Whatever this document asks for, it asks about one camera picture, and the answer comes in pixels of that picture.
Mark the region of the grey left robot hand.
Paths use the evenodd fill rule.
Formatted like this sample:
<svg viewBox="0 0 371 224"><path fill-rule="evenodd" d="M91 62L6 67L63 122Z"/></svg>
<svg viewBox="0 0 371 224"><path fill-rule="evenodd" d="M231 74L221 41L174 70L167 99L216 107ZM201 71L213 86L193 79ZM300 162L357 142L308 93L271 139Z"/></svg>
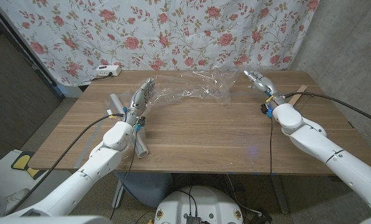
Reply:
<svg viewBox="0 0 371 224"><path fill-rule="evenodd" d="M134 126L146 111L147 104L154 96L155 79L148 78L130 99L125 122Z"/></svg>

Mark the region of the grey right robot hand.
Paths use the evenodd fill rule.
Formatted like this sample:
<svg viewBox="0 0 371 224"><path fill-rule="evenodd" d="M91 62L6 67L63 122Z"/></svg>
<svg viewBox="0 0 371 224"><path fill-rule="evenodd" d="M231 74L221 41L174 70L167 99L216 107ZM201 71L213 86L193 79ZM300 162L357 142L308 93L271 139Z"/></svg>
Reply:
<svg viewBox="0 0 371 224"><path fill-rule="evenodd" d="M280 95L275 84L269 78L253 70L244 70L243 72L251 82L249 88L263 92L268 97L268 102L274 103L275 106L286 103L284 97Z"/></svg>

